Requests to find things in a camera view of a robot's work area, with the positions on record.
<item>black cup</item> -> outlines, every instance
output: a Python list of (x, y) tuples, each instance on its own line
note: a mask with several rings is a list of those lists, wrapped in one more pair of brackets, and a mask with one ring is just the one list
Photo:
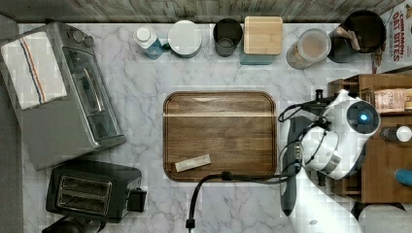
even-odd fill
[(242, 26), (235, 19), (224, 18), (216, 23), (213, 29), (213, 38), (218, 55), (223, 57), (232, 55), (242, 40), (242, 36)]
[(386, 40), (386, 28), (382, 19), (370, 11), (357, 11), (350, 14), (339, 25), (346, 31), (354, 31), (360, 45), (360, 50), (354, 50), (351, 40), (336, 33), (336, 29), (329, 33), (331, 50), (327, 56), (334, 62), (350, 62), (359, 53), (371, 53), (382, 47)]

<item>black toaster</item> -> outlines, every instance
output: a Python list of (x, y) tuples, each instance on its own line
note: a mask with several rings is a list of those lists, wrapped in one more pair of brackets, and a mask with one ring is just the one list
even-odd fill
[(54, 168), (46, 210), (55, 214), (118, 223), (129, 212), (143, 212), (146, 191), (139, 169), (72, 160)]

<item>box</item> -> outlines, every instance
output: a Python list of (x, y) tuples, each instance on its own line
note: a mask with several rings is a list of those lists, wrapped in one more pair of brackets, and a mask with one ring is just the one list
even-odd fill
[(384, 46), (372, 53), (372, 73), (412, 72), (412, 0), (381, 15), (387, 29)]

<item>wooden serving tray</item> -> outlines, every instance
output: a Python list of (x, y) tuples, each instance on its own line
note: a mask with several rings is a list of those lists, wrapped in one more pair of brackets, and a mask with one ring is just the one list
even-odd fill
[[(164, 172), (176, 182), (199, 182), (223, 171), (275, 173), (275, 110), (264, 92), (172, 93), (163, 109)], [(176, 172), (176, 162), (204, 154), (210, 155), (211, 164)]]

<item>toaster oven window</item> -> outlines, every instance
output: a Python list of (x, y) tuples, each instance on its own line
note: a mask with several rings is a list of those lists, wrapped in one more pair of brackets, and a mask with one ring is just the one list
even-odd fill
[(94, 55), (63, 48), (88, 126), (95, 141), (118, 136), (108, 96)]

